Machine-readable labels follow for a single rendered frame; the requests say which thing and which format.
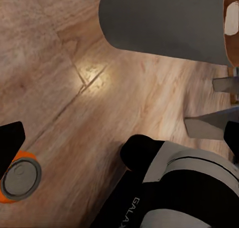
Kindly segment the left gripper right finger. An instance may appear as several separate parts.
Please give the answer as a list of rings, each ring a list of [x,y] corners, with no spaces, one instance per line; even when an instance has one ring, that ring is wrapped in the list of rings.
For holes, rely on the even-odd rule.
[[[232,121],[227,123],[224,140],[239,160],[239,123]]]

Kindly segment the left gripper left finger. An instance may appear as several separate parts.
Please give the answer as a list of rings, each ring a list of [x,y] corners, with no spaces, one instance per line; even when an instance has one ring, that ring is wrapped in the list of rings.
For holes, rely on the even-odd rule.
[[[24,141],[25,132],[21,122],[0,127],[0,180]]]

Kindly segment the trash can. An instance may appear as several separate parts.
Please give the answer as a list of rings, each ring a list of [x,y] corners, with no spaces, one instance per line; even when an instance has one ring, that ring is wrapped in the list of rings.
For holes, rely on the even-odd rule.
[[[100,0],[101,31],[113,47],[237,67],[239,30],[224,31],[239,0]]]

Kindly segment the can of soda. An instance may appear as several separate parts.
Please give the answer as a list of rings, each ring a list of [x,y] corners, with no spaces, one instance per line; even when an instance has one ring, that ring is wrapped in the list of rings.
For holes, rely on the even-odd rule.
[[[0,180],[0,203],[13,204],[29,198],[41,179],[42,168],[36,157],[19,150]]]

